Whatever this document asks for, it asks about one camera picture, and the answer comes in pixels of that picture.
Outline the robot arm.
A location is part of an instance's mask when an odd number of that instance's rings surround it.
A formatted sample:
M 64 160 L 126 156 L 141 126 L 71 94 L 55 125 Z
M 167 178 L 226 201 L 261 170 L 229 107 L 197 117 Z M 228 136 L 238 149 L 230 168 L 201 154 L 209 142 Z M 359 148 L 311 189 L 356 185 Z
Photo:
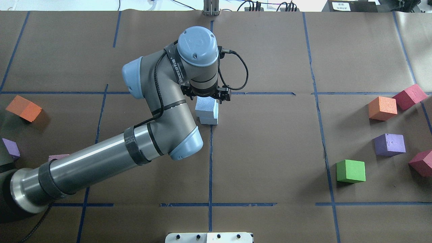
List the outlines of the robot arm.
M 226 53 L 234 51 L 218 46 L 209 29 L 193 26 L 162 50 L 125 64 L 130 94 L 145 99 L 152 117 L 35 169 L 17 169 L 1 159 L 1 223 L 32 217 L 56 200 L 165 154 L 181 160 L 198 152 L 203 140 L 185 97 L 230 101 L 231 88 L 218 85 Z

